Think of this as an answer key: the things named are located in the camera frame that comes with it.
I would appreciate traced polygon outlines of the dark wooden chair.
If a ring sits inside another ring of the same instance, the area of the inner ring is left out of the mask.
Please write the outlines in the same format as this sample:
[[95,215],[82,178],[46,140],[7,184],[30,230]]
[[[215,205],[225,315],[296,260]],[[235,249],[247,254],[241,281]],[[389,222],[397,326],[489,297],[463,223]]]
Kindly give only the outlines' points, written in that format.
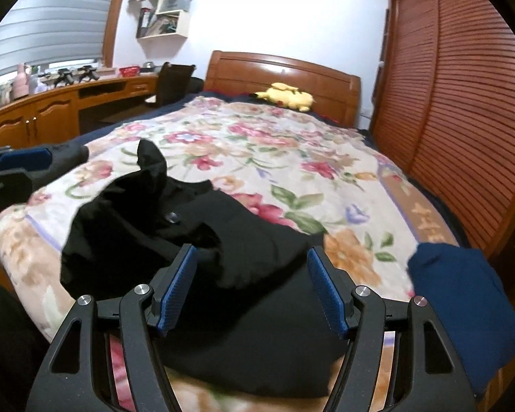
[[166,62],[160,70],[155,94],[146,99],[149,106],[162,107],[181,101],[188,94],[204,90],[204,80],[194,77],[196,66]]

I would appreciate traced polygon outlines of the wooden bed headboard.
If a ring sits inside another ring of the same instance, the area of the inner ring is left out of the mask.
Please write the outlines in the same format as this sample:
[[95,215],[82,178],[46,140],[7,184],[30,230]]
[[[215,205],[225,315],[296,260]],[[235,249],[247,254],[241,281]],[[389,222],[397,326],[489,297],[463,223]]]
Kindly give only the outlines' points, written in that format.
[[357,125],[361,79],[304,60],[216,50],[208,63],[204,90],[236,96],[265,91],[273,83],[310,93],[314,113],[344,127]]

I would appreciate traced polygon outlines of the grey window blind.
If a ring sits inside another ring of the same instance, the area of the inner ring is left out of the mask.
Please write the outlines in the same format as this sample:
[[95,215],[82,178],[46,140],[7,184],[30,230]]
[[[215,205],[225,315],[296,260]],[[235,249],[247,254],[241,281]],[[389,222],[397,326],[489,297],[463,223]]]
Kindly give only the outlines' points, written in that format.
[[0,22],[0,76],[17,65],[101,60],[111,0],[17,0]]

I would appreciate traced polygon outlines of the folded black jacket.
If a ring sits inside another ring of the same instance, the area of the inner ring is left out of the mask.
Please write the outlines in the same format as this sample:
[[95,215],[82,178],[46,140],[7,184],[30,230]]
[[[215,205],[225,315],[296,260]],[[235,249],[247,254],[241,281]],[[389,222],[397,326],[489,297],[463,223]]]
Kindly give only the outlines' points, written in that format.
[[44,144],[27,150],[36,168],[30,170],[32,190],[43,188],[88,161],[89,149],[77,142]]

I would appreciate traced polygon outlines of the wooden louvered wardrobe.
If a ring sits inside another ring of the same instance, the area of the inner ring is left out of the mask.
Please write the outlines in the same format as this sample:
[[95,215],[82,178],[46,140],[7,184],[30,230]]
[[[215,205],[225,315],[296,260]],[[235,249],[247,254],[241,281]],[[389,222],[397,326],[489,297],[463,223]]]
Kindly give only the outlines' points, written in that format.
[[515,230],[512,29],[489,0],[390,0],[384,60],[380,151],[497,256]]

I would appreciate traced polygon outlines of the folded navy blue garment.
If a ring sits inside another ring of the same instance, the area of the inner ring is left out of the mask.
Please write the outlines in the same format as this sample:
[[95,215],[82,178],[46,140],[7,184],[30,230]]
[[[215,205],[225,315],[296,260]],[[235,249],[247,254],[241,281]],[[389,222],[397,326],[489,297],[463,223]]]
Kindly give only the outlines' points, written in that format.
[[408,261],[414,292],[433,306],[475,394],[515,357],[515,310],[483,253],[422,243]]

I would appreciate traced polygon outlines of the white wall shelf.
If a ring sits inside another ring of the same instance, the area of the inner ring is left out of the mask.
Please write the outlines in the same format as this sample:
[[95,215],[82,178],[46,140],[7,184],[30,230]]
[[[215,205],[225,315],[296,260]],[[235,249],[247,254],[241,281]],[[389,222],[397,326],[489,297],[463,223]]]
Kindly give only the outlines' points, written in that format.
[[136,39],[186,39],[193,0],[129,0],[138,10]]

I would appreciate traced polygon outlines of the pink bottle on desk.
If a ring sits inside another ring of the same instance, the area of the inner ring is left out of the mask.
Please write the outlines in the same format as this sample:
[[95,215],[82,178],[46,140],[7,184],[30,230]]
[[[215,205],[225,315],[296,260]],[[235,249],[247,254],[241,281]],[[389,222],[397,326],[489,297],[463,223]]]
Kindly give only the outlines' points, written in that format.
[[17,64],[17,75],[13,79],[12,96],[13,100],[25,98],[30,94],[30,76],[26,73],[26,64]]

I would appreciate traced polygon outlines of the black double-breasted coat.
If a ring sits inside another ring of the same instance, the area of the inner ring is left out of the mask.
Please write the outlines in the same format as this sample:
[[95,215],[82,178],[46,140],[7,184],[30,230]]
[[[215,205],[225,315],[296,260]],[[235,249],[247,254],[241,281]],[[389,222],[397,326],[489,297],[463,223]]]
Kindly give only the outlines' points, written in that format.
[[330,330],[306,265],[324,235],[261,219],[209,181],[170,178],[151,141],[138,144],[137,165],[79,208],[62,286],[72,297],[119,298],[192,244],[194,279],[158,344],[166,366],[235,391],[325,396],[346,344]]

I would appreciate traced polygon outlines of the yellow Pikachu plush toy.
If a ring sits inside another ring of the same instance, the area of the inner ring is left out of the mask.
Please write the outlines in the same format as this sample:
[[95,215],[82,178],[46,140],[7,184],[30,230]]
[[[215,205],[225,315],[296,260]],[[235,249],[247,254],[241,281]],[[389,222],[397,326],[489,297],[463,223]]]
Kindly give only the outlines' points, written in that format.
[[255,96],[259,100],[301,113],[309,112],[314,104],[314,98],[310,93],[284,83],[272,83],[266,91],[256,92]]

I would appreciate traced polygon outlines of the red basket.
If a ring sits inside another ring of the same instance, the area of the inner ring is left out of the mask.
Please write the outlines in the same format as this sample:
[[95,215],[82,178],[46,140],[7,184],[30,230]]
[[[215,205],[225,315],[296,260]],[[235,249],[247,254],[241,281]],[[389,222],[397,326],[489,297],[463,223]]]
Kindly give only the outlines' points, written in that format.
[[138,65],[124,66],[120,67],[118,72],[122,78],[135,77],[140,74],[140,67]]

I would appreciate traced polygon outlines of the wooden desk with cabinets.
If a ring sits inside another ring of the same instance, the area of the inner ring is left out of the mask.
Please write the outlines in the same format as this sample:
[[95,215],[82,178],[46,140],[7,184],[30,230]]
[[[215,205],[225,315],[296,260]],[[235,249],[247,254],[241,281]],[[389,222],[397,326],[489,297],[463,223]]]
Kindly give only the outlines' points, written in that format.
[[80,111],[151,95],[158,76],[103,79],[28,96],[0,108],[0,147],[62,143],[80,135]]

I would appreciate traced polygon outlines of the floral bed blanket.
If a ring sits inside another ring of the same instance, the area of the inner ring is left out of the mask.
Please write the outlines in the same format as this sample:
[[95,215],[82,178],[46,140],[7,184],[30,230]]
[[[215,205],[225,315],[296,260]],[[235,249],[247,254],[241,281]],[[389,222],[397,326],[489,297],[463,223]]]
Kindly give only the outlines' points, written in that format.
[[78,209],[136,171],[153,141],[180,181],[210,181],[261,219],[324,233],[333,264],[385,298],[413,293],[408,260],[423,242],[456,244],[447,214],[354,129],[252,101],[199,96],[88,140],[88,161],[0,212],[0,263],[46,339],[72,306],[60,257]]

